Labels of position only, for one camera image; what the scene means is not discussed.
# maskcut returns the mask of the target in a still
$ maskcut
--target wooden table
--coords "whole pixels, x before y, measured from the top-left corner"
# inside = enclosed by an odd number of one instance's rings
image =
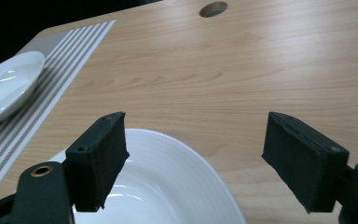
[[[49,28],[117,20],[0,184],[73,143],[98,117],[171,135],[221,175],[248,223],[337,223],[308,215],[260,157],[269,111],[295,116],[358,163],[358,1],[165,0]]]

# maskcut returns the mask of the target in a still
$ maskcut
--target white dish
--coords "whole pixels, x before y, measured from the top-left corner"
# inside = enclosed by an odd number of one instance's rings
[[[44,64],[45,56],[38,51],[0,63],[0,121],[16,112],[31,96]]]
[[[81,223],[246,223],[225,183],[193,149],[163,133],[126,130],[130,157],[104,210]],[[64,151],[52,161],[63,161]]]

